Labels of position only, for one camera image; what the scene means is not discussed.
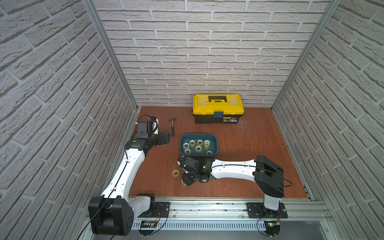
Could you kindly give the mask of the yellow tape roll two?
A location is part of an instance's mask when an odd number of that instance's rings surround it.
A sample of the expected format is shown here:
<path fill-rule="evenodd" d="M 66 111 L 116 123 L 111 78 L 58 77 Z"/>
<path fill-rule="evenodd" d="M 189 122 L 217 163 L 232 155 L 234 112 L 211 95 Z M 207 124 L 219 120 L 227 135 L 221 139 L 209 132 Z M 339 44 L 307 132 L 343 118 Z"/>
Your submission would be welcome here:
<path fill-rule="evenodd" d="M 174 169 L 174 170 L 172 171 L 172 177 L 173 177 L 173 178 L 177 178 L 179 175 L 180 175 L 180 171 L 179 171 L 179 170 Z"/>

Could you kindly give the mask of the yellow tape roll six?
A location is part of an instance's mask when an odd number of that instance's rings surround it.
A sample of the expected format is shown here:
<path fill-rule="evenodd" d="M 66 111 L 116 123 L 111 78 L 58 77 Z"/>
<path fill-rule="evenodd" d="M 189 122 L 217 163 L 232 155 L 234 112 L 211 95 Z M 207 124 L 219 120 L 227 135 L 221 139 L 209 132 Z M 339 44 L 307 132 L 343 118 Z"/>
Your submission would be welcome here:
<path fill-rule="evenodd" d="M 205 149 L 209 149 L 211 147 L 211 141 L 210 140 L 204 140 L 203 146 Z"/>

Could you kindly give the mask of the yellow tape roll three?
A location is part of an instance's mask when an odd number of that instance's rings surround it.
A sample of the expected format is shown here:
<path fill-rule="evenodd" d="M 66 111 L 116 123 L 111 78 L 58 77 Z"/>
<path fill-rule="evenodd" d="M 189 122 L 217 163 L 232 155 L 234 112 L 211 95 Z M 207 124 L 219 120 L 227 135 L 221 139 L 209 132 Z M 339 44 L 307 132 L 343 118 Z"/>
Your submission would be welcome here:
<path fill-rule="evenodd" d="M 197 153 L 201 153 L 202 152 L 202 146 L 196 146 L 195 147 L 195 151 L 197 152 Z"/>

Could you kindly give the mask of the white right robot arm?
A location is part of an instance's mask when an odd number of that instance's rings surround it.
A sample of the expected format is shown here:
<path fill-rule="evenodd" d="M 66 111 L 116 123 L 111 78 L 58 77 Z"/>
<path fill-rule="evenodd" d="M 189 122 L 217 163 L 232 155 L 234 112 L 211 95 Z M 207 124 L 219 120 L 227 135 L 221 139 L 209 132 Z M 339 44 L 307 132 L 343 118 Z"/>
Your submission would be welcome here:
<path fill-rule="evenodd" d="M 211 179 L 241 179 L 256 183 L 264 193 L 264 208 L 280 210 L 280 200 L 284 197 L 284 169 L 265 156 L 255 160 L 229 162 L 217 159 L 196 160 L 182 155 L 178 158 L 179 167 L 184 170 L 182 179 L 187 186 L 196 181 L 206 183 Z"/>

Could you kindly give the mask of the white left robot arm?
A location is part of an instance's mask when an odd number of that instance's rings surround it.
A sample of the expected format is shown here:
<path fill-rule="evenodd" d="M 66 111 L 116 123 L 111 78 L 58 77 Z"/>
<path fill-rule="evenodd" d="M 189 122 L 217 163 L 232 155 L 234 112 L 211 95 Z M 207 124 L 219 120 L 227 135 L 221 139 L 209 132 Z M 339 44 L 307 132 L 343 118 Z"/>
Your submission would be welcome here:
<path fill-rule="evenodd" d="M 154 146 L 170 143 L 168 131 L 145 138 L 131 138 L 124 146 L 125 155 L 112 181 L 100 197 L 88 205 L 94 235 L 127 236 L 135 218 L 150 210 L 152 195 L 140 195 L 129 201 L 129 192 L 140 165 Z"/>

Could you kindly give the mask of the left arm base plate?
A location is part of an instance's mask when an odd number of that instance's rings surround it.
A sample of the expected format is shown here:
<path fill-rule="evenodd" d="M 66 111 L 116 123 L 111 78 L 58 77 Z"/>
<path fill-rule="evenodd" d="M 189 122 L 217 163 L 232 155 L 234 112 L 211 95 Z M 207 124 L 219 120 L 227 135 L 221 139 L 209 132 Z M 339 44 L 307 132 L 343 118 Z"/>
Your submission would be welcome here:
<path fill-rule="evenodd" d="M 150 209 L 142 213 L 140 218 L 167 218 L 169 216 L 170 202 L 155 202 Z"/>

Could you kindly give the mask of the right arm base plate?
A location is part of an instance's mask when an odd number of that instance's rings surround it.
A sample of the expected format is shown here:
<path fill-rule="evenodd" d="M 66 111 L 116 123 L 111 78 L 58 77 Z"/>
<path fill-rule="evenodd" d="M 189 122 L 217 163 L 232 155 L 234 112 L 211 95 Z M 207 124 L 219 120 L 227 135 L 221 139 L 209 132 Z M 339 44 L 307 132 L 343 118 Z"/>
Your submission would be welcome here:
<path fill-rule="evenodd" d="M 288 213 L 283 203 L 279 203 L 278 210 L 267 209 L 263 203 L 246 203 L 250 219 L 287 219 Z"/>

